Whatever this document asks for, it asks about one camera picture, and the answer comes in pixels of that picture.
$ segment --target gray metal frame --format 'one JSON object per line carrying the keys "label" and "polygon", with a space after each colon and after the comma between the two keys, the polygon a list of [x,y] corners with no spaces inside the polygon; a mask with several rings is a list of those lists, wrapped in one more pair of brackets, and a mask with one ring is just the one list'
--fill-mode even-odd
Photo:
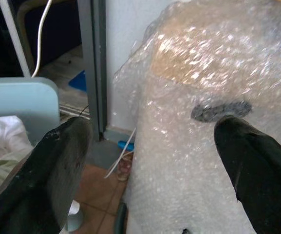
{"label": "gray metal frame", "polygon": [[106,1],[77,0],[94,139],[107,126]]}

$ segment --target wrapped object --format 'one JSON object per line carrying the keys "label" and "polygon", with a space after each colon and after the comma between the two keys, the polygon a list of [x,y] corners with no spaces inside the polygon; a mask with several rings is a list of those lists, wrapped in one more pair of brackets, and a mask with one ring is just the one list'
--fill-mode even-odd
{"label": "wrapped object", "polygon": [[143,233],[254,233],[213,130],[232,114],[281,144],[281,2],[175,3],[114,81],[138,119],[126,201]]}

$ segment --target tiled floor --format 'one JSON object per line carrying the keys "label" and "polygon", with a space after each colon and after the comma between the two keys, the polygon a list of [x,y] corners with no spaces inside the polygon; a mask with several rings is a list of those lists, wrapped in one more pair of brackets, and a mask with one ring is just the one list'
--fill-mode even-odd
{"label": "tiled floor", "polygon": [[113,234],[119,201],[126,183],[116,174],[104,179],[106,170],[86,164],[75,200],[81,205],[84,222],[74,234]]}

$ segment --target blue plastic item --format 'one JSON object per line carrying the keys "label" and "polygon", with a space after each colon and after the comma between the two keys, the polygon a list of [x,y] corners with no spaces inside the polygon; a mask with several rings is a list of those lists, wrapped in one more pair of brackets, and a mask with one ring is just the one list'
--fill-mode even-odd
{"label": "blue plastic item", "polygon": [[86,92],[85,71],[80,72],[76,77],[69,81],[69,85]]}
{"label": "blue plastic item", "polygon": [[58,90],[45,78],[0,78],[0,117],[18,116],[35,145],[59,126]]}
{"label": "blue plastic item", "polygon": [[[125,145],[126,145],[126,141],[119,141],[117,143],[117,146],[120,148],[120,149],[124,149]],[[134,143],[129,143],[129,145],[127,146],[126,148],[127,151],[133,151],[134,150]]]}

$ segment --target white cable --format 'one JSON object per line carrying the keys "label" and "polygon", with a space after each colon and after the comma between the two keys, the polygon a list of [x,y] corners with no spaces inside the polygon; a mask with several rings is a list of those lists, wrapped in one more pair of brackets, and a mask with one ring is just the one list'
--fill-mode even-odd
{"label": "white cable", "polygon": [[38,26],[38,32],[37,32],[37,65],[35,67],[35,71],[33,72],[31,78],[35,77],[38,73],[38,70],[39,70],[39,66],[41,64],[41,41],[42,41],[42,29],[43,29],[43,24],[44,24],[44,21],[45,21],[45,18],[46,18],[46,15],[49,11],[49,8],[52,4],[52,1],[53,0],[48,0],[47,4],[46,4],[46,7],[44,9],[44,12],[43,12],[43,15],[42,15],[42,18],[39,22],[39,26]]}
{"label": "white cable", "polygon": [[112,166],[108,169],[107,174],[106,174],[106,176],[104,177],[104,179],[108,178],[108,177],[111,175],[111,173],[114,171],[114,169],[116,168],[116,166],[118,165],[118,163],[119,163],[119,161],[121,160],[122,157],[124,157],[125,155],[128,155],[128,154],[131,153],[131,152],[129,152],[129,153],[127,153],[127,154],[124,155],[124,153],[125,153],[125,151],[126,151],[128,145],[129,145],[129,143],[130,143],[132,137],[134,136],[135,132],[136,132],[136,128],[134,128],[134,131],[131,133],[130,138],[129,138],[128,141],[126,142],[126,144],[125,144],[125,146],[124,146],[124,149],[123,149],[123,151],[122,151],[120,157],[119,157],[119,158],[117,159],[117,161],[115,161],[114,164],[112,164]]}

